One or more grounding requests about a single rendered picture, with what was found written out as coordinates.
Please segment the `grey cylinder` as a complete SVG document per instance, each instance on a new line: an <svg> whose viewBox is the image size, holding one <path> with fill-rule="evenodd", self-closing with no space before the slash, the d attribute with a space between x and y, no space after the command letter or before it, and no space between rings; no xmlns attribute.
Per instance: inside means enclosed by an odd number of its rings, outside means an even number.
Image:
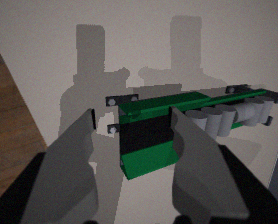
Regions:
<svg viewBox="0 0 278 224"><path fill-rule="evenodd" d="M255 115L251 119L239 123L245 126L255 127L257 126L265 102L256 98L245 98L244 102L248 102L253 105L253 107L255 108Z"/></svg>
<svg viewBox="0 0 278 224"><path fill-rule="evenodd" d="M264 106L263 106L263 109L261 111L258 123L261 123L261 124L266 123L267 119L268 119L268 116L269 116L269 113L271 111L272 105L274 103L274 99L272 99L270 97L266 97L266 96L255 96L254 98L262 100L262 101L265 102Z"/></svg>
<svg viewBox="0 0 278 224"><path fill-rule="evenodd" d="M216 140L223 112L213 107L202 107L201 111L208 115L205 132Z"/></svg>
<svg viewBox="0 0 278 224"><path fill-rule="evenodd" d="M236 114L233 120L234 123L245 121L251 119L255 115L255 108L252 104L248 102L243 102L239 104L229 105L236 109Z"/></svg>
<svg viewBox="0 0 278 224"><path fill-rule="evenodd" d="M196 125L198 125L202 130L205 131L205 126L208 117L206 113L198 110L188 110L185 112L185 115Z"/></svg>
<svg viewBox="0 0 278 224"><path fill-rule="evenodd" d="M223 112L217 136L227 137L229 136L231 130L236 109L232 106L224 104L217 104L215 105L215 108Z"/></svg>

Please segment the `dark grey flat bar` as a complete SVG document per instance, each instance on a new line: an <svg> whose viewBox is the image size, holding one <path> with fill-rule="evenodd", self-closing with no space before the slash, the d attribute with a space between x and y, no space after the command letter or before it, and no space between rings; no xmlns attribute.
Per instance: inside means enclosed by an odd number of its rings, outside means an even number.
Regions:
<svg viewBox="0 0 278 224"><path fill-rule="evenodd" d="M266 90L266 89L262 89L262 90ZM266 97L270 97L272 96L273 91L270 90L266 90L266 93L260 95L260 96L266 96Z"/></svg>

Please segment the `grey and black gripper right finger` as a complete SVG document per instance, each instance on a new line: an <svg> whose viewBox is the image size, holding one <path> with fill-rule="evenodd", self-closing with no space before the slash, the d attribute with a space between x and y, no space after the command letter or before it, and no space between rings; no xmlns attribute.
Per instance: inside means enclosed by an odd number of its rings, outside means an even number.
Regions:
<svg viewBox="0 0 278 224"><path fill-rule="evenodd" d="M230 151L175 106L172 204L192 224L278 224L278 201ZM176 128L176 129L175 129Z"/></svg>

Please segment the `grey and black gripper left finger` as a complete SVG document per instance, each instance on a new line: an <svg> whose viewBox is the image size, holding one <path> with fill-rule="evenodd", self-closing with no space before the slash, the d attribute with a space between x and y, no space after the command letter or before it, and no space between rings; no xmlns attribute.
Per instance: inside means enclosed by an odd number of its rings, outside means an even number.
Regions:
<svg viewBox="0 0 278 224"><path fill-rule="evenodd" d="M90 130L90 131L89 131ZM82 224L98 211L89 108L44 152L37 153L0 197L0 224Z"/></svg>

